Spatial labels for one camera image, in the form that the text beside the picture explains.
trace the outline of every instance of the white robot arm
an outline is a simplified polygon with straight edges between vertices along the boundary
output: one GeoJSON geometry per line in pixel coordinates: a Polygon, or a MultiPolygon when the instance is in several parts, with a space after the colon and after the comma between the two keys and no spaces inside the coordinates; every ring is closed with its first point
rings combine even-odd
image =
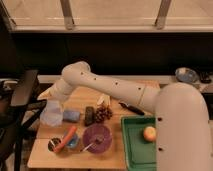
{"type": "Polygon", "coordinates": [[[140,83],[95,75],[86,62],[66,66],[46,90],[52,99],[66,101],[77,86],[86,86],[152,112],[157,127],[157,171],[212,171],[213,153],[208,111],[192,86],[175,83],[162,90],[140,83]]]}

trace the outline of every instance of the metal rod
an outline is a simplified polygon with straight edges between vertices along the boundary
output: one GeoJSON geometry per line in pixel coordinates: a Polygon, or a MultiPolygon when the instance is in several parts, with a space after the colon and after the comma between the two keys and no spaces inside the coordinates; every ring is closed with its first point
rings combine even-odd
{"type": "Polygon", "coordinates": [[[71,30],[74,27],[74,20],[69,0],[60,0],[61,8],[64,15],[64,24],[66,29],[71,30]]]}
{"type": "Polygon", "coordinates": [[[158,11],[158,16],[155,21],[155,26],[157,29],[163,29],[166,23],[166,16],[169,11],[171,0],[161,0],[160,9],[158,11]]]}
{"type": "Polygon", "coordinates": [[[2,15],[2,18],[4,20],[4,23],[9,31],[15,30],[16,23],[11,18],[10,14],[7,11],[7,8],[4,5],[4,2],[0,0],[0,15],[2,15]]]}

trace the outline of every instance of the purple bowl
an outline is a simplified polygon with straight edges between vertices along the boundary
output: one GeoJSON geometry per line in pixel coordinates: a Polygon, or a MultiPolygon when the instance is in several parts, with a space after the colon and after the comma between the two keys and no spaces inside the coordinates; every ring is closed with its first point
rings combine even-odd
{"type": "Polygon", "coordinates": [[[109,128],[103,124],[92,124],[83,133],[83,144],[88,146],[93,143],[87,150],[91,153],[103,153],[112,143],[112,136],[109,128]]]}

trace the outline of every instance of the chair armrest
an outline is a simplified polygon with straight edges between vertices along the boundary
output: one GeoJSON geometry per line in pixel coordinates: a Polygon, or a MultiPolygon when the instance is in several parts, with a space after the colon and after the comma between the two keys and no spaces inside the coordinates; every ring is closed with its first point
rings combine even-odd
{"type": "Polygon", "coordinates": [[[11,98],[11,107],[26,106],[35,88],[38,70],[27,70],[19,79],[11,98]]]}

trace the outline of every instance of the black object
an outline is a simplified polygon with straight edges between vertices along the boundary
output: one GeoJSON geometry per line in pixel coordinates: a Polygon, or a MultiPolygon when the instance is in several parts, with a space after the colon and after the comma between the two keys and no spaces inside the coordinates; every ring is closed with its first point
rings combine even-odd
{"type": "Polygon", "coordinates": [[[84,125],[89,126],[94,123],[95,109],[92,106],[87,106],[85,109],[84,125]]]}
{"type": "Polygon", "coordinates": [[[142,111],[142,110],[140,110],[140,109],[138,109],[138,108],[136,108],[136,107],[134,107],[134,106],[132,106],[132,105],[129,105],[129,104],[127,104],[127,103],[125,103],[125,102],[118,102],[123,108],[126,108],[126,109],[128,109],[128,110],[130,110],[130,111],[132,111],[132,112],[134,112],[134,113],[136,113],[136,114],[139,114],[139,115],[144,115],[144,112],[142,111]]]}
{"type": "Polygon", "coordinates": [[[1,142],[1,139],[3,138],[4,136],[4,128],[0,128],[0,142],[1,142]]]}
{"type": "Polygon", "coordinates": [[[61,140],[59,138],[52,138],[49,142],[48,142],[48,150],[49,151],[53,151],[53,149],[61,143],[61,140]]]}
{"type": "Polygon", "coordinates": [[[213,120],[213,93],[202,93],[209,112],[209,119],[213,120]]]}
{"type": "Polygon", "coordinates": [[[15,171],[20,170],[22,142],[31,133],[28,128],[38,119],[43,108],[46,106],[46,101],[37,101],[34,98],[35,93],[37,93],[35,90],[37,90],[38,86],[37,71],[26,71],[14,88],[11,95],[12,99],[9,106],[7,106],[8,110],[4,114],[1,114],[0,128],[4,132],[0,141],[0,163],[4,163],[13,152],[13,149],[15,149],[15,171]],[[31,110],[33,109],[32,106],[37,106],[38,108],[36,108],[36,112],[27,121],[22,123],[24,115],[28,110],[28,105],[31,106],[29,107],[31,110]]]}
{"type": "Polygon", "coordinates": [[[210,83],[212,81],[208,72],[200,72],[199,76],[202,83],[210,83]]]}

